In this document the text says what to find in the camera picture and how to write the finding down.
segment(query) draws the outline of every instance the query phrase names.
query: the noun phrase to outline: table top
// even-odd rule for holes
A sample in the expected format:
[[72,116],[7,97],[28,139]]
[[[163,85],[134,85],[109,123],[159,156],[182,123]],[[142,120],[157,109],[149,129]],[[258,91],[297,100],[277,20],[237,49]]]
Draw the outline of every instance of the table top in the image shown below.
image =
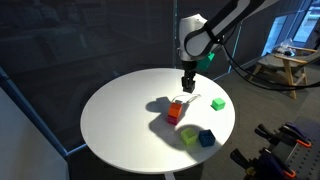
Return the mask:
[[[101,87],[81,115],[88,147],[106,163],[134,173],[161,174],[184,170],[214,155],[229,138],[235,112],[228,94],[212,80],[196,74],[192,94],[182,91],[180,69],[157,68],[118,77]],[[190,103],[192,97],[200,95]],[[222,110],[212,100],[225,101]],[[184,102],[176,126],[166,122],[172,101]],[[180,132],[210,129],[214,146],[186,146]]]

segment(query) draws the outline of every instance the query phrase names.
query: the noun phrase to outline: orange cube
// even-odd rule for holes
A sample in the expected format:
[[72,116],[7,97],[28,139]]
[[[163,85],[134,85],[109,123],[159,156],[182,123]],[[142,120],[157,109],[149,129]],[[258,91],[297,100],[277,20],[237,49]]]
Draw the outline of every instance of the orange cube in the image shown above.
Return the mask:
[[169,107],[168,115],[173,117],[173,118],[179,119],[181,111],[182,111],[182,104],[171,103],[171,105]]

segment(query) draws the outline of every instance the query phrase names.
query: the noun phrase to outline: cable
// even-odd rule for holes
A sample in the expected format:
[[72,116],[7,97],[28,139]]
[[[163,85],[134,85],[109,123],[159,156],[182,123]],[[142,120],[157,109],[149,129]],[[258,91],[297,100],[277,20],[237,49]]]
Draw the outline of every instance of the cable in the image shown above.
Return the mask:
[[171,103],[173,103],[176,98],[181,97],[181,96],[193,96],[193,97],[191,97],[187,102],[185,102],[185,103],[187,103],[187,104],[191,103],[192,101],[194,101],[194,100],[197,99],[198,97],[201,97],[200,94],[179,95],[179,96],[174,97],[174,98],[172,99]]
[[262,89],[265,89],[265,90],[272,90],[272,91],[292,91],[292,90],[300,90],[300,89],[306,89],[306,88],[314,88],[314,87],[319,87],[320,86],[320,81],[319,82],[316,82],[316,83],[313,83],[313,84],[310,84],[310,85],[306,85],[306,86],[292,86],[292,85],[286,85],[286,84],[279,84],[279,83],[273,83],[273,82],[270,82],[270,81],[267,81],[266,79],[263,79],[263,78],[260,78],[260,77],[257,77],[255,75],[253,75],[251,72],[243,69],[241,66],[239,66],[239,64],[237,64],[235,62],[235,60],[231,57],[230,53],[228,52],[228,50],[224,47],[224,45],[222,45],[228,58],[238,67],[240,68],[242,71],[246,72],[247,74],[257,78],[257,79],[261,79],[269,84],[272,84],[272,85],[277,85],[277,86],[284,86],[284,87],[287,87],[287,88],[266,88],[266,87],[263,87],[263,86],[260,86],[260,85],[257,85],[257,84],[254,84],[252,83],[251,81],[247,80],[244,76],[242,76],[238,71],[237,69],[233,66],[233,64],[229,62],[230,66],[234,69],[234,71],[242,78],[244,79],[245,81],[247,81],[248,83],[256,86],[256,87],[259,87],[259,88],[262,88]]
[[234,26],[234,28],[233,28],[233,30],[232,30],[232,32],[231,32],[231,34],[230,34],[230,36],[229,37],[227,37],[227,39],[222,43],[222,45],[225,45],[228,41],[229,41],[229,39],[232,37],[232,35],[234,34],[234,32],[236,31],[236,29],[237,29],[237,25],[236,26]]

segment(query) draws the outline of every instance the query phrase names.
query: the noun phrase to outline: red cube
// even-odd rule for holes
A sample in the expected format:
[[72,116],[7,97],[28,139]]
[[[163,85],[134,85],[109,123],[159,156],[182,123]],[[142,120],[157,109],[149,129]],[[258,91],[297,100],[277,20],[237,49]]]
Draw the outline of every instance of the red cube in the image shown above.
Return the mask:
[[171,117],[171,116],[168,116],[167,117],[167,122],[169,124],[172,124],[172,125],[177,125],[178,124],[178,119],[174,118],[174,117]]

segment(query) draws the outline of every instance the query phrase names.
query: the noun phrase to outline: gray floor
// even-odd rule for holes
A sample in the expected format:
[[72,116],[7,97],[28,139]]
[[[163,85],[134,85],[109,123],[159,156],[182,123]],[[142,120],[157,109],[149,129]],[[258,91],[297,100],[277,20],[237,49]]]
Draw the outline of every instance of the gray floor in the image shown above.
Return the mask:
[[[309,84],[319,80],[319,65],[308,66],[307,72]],[[268,129],[276,130],[285,122],[294,122],[299,117],[320,123],[320,88],[299,90],[297,100],[293,100],[286,93],[254,87],[234,72],[216,83],[233,101],[236,111],[234,130],[218,153],[194,168],[175,173],[176,179],[243,179],[244,170],[229,155],[238,148],[247,159],[253,159],[259,156],[261,148],[268,147],[269,143],[254,133],[258,124],[263,123]],[[68,161],[72,180],[164,179],[162,175],[146,176],[115,169],[100,161],[87,148],[70,156]]]

